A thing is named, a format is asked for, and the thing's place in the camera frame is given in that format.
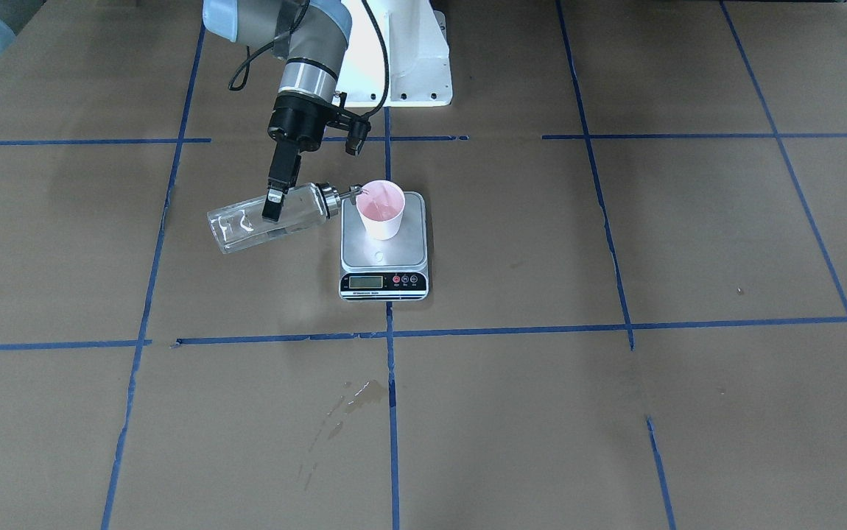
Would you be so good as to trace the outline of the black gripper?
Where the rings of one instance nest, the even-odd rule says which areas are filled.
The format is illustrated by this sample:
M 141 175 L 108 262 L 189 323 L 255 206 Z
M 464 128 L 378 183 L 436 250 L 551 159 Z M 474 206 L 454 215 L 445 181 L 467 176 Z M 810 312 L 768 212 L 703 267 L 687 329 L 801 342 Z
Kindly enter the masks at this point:
M 275 151 L 268 172 L 263 218 L 279 222 L 285 197 L 297 181 L 300 153 L 319 150 L 327 127 L 346 132 L 345 151 L 349 155 L 362 151 L 372 130 L 369 117 L 347 110 L 344 105 L 333 105 L 317 95 L 299 91 L 278 94 L 267 128 Z

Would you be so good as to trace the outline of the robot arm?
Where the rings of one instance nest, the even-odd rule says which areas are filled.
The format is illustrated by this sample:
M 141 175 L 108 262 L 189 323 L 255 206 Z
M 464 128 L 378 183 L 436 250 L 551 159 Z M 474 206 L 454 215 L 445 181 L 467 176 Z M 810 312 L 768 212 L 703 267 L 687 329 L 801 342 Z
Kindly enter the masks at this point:
M 369 112 L 347 110 L 346 95 L 336 95 L 350 43 L 350 11 L 340 1 L 205 1 L 202 20 L 209 32 L 246 47 L 231 90 L 245 86 L 250 64 L 263 54 L 284 63 L 267 128 L 275 151 L 263 207 L 263 217 L 277 222 L 301 155 L 320 148 L 327 128 L 346 131 L 349 155 L 362 151 L 372 128 Z

